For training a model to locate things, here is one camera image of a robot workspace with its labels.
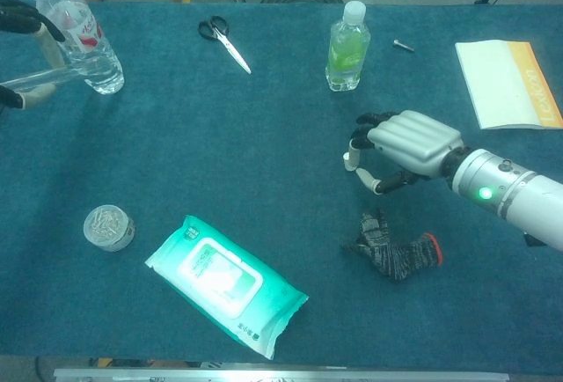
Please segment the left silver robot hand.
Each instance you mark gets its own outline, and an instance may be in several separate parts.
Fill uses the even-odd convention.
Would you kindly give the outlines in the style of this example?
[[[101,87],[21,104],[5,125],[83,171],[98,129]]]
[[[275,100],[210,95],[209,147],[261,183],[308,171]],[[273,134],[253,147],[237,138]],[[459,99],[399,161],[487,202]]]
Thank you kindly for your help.
[[[31,34],[39,43],[43,55],[53,69],[65,65],[59,42],[65,37],[56,25],[35,7],[20,0],[1,0],[1,31]],[[12,109],[35,107],[56,90],[55,84],[36,86],[28,92],[14,91],[1,86],[1,104]]]

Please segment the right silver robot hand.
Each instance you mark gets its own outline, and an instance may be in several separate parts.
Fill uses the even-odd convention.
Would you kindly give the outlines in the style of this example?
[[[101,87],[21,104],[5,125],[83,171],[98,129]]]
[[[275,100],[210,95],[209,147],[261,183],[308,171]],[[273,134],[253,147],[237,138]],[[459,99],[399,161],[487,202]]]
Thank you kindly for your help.
[[[418,180],[450,180],[472,151],[458,130],[413,110],[366,113],[356,123],[358,128],[343,154],[344,166],[356,173],[375,195],[390,193]],[[361,152],[369,149],[383,154],[400,169],[386,178],[374,177],[360,167]]]

